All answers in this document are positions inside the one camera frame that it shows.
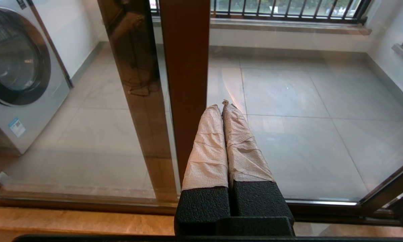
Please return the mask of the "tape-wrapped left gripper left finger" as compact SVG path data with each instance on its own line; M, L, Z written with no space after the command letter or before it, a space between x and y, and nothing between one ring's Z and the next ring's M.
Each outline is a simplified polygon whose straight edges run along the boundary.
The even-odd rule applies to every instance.
M221 111L205 109L200 118L174 216L177 236L216 234L216 223L229 218L229 166Z

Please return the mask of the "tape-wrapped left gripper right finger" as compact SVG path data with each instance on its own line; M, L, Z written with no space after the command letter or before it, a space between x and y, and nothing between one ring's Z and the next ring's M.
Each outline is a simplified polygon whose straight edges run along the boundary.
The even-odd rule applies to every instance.
M234 216L294 220L272 172L242 112L223 101L225 143Z

